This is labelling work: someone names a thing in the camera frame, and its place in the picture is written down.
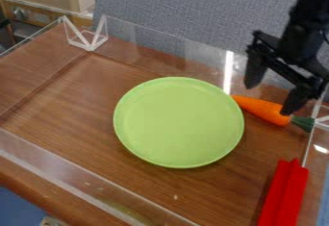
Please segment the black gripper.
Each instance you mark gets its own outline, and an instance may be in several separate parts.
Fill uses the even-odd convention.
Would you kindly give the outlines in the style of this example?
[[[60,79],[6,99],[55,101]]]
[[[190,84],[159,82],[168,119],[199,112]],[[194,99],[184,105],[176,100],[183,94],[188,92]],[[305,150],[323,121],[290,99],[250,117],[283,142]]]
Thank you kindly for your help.
[[[283,101],[282,115],[291,115],[318,98],[329,84],[329,70],[317,59],[325,31],[323,27],[289,22],[279,38],[262,31],[253,33],[246,47],[245,85],[247,89],[257,87],[271,69],[295,86]]]

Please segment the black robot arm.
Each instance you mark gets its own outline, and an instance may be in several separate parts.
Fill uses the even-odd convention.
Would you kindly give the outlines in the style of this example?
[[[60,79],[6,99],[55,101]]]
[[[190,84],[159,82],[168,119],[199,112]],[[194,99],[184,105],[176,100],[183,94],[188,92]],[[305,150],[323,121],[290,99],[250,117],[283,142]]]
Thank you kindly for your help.
[[[291,115],[311,99],[318,99],[329,85],[329,69],[319,63],[317,53],[329,43],[329,0],[297,0],[279,38],[253,32],[246,47],[245,86],[254,88],[267,69],[294,85],[279,113]]]

